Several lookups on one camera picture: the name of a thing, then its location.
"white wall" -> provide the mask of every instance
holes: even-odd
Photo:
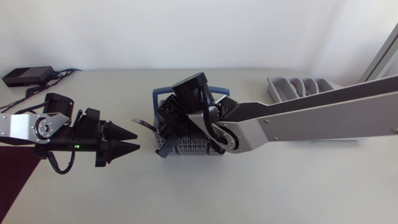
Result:
[[[398,22],[397,8],[396,0],[2,0],[0,74],[39,65],[279,68],[347,85]]]

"dish rack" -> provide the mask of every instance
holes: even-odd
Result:
[[[222,95],[229,96],[229,89],[209,86],[209,89],[212,93],[218,93]],[[154,103],[154,127],[159,130],[159,128],[163,125],[164,120],[158,114],[158,107],[164,102],[163,100],[158,101],[158,96],[161,94],[173,93],[172,87],[163,87],[157,88],[152,92],[152,99]],[[160,136],[158,131],[154,132],[155,135],[155,146],[157,149],[160,149],[165,144],[165,139]],[[211,156],[220,156],[221,154],[216,152],[206,141],[197,141],[190,138],[183,138],[181,143],[174,147],[174,149],[170,152],[169,155],[180,155],[180,156],[204,156],[205,154],[209,154]]]

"black object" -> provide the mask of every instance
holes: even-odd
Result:
[[[44,106],[43,113],[61,113],[71,119],[75,104],[71,98],[56,93],[47,93],[44,101],[48,103]]]
[[[65,126],[59,129],[51,137],[48,144],[35,145],[35,153],[41,159],[49,158],[50,162],[54,161],[51,163],[55,171],[64,174],[62,170],[59,172],[55,158],[48,151],[96,152],[95,166],[104,167],[106,163],[111,163],[113,159],[138,150],[140,145],[122,142],[122,140],[136,138],[136,134],[113,124],[111,121],[100,120],[100,111],[88,108],[86,115],[82,115],[80,110],[73,126]],[[70,164],[73,163],[73,158],[74,155],[72,154]]]
[[[188,77],[174,86],[172,89],[178,98],[181,107],[186,113],[194,113],[203,109],[203,98],[201,91],[204,91],[208,97],[208,103],[214,101],[213,95],[207,85],[207,79],[203,72]]]
[[[16,68],[2,78],[8,87],[45,85],[51,80],[54,69],[51,66]]]

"white table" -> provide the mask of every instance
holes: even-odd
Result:
[[[95,154],[76,154],[66,175],[42,161],[4,223],[396,223],[398,138],[362,141],[270,142],[243,154],[169,156],[155,153],[154,136],[131,122],[152,122],[152,90],[201,70],[76,73],[46,91],[75,101],[136,134],[141,149],[95,168]],[[211,86],[229,88],[239,102],[272,103],[270,70],[204,70]],[[25,87],[0,83],[0,105]],[[43,102],[45,93],[10,113]],[[70,158],[56,152],[61,168]]]

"black cable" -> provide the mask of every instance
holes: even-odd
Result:
[[[23,114],[25,112],[34,112],[33,110],[36,110],[37,108],[41,108],[41,107],[47,105],[48,103],[50,103],[50,102],[49,101],[45,101],[44,103],[41,103],[39,105],[31,106],[30,108],[26,108],[26,109],[17,111],[15,114]]]
[[[216,132],[211,127],[209,104],[207,102],[207,94],[205,91],[203,91],[203,87],[201,87],[200,90],[201,90],[201,94],[202,94],[202,98],[203,98],[203,103],[205,104],[204,109],[203,109],[203,120],[205,122],[206,130],[213,139],[215,139],[216,141],[218,141],[222,144],[227,144],[228,143],[227,140],[225,138],[217,136]]]
[[[34,96],[34,95],[36,95],[36,94],[39,94],[39,93],[41,93],[41,92],[43,92],[44,90],[50,88],[51,86],[55,86],[55,85],[58,84],[61,80],[63,80],[64,78],[68,77],[69,75],[71,75],[71,74],[72,74],[73,72],[75,72],[75,71],[77,71],[77,69],[66,70],[66,74],[64,74],[64,75],[62,75],[62,76],[57,76],[58,80],[57,80],[56,82],[54,82],[54,83],[52,83],[52,84],[50,84],[50,85],[49,85],[49,84],[46,84],[45,86],[43,86],[42,88],[40,88],[38,91],[33,91],[33,92],[31,92],[30,94],[28,94],[28,91],[27,91],[27,94],[26,94],[25,98],[22,98],[22,99],[20,99],[20,100],[17,100],[17,101],[15,101],[15,102],[13,102],[13,103],[9,103],[9,104],[6,105],[6,106],[0,107],[0,110],[5,108],[5,110],[3,110],[3,111],[0,112],[0,113],[5,113],[7,110],[11,109],[13,106],[18,105],[19,103],[22,103],[23,101],[29,99],[30,97],[32,97],[32,96]]]
[[[64,170],[60,170],[59,166],[58,166],[58,162],[57,159],[54,156],[54,153],[47,151],[47,158],[49,159],[49,162],[52,166],[52,168],[59,174],[66,174],[70,171],[70,169],[73,166],[73,162],[75,161],[75,151],[72,151],[72,154],[70,156],[70,162],[68,164],[68,167]]]

